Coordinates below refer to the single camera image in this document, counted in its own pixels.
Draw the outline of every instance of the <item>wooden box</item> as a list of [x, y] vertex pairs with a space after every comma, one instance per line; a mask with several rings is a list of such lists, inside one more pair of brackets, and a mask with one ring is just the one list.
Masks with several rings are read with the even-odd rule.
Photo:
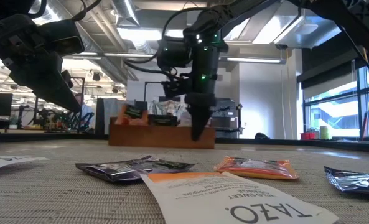
[[205, 128], [198, 141], [191, 140], [191, 127], [116, 125], [110, 118], [110, 146], [214, 149], [216, 131]]

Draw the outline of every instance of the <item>desk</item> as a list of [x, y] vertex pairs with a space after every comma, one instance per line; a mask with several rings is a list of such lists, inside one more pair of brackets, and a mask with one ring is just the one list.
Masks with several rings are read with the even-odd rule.
[[39, 156], [48, 161], [0, 169], [0, 223], [164, 223], [145, 184], [115, 185], [75, 168], [76, 162], [113, 162], [152, 155], [196, 162], [191, 171], [210, 172], [224, 156], [290, 159], [298, 182], [252, 179], [324, 207], [344, 223], [369, 223], [369, 200], [341, 194], [323, 166], [369, 172], [369, 153], [302, 146], [217, 144], [215, 150], [113, 147], [100, 140], [0, 143], [0, 155]]

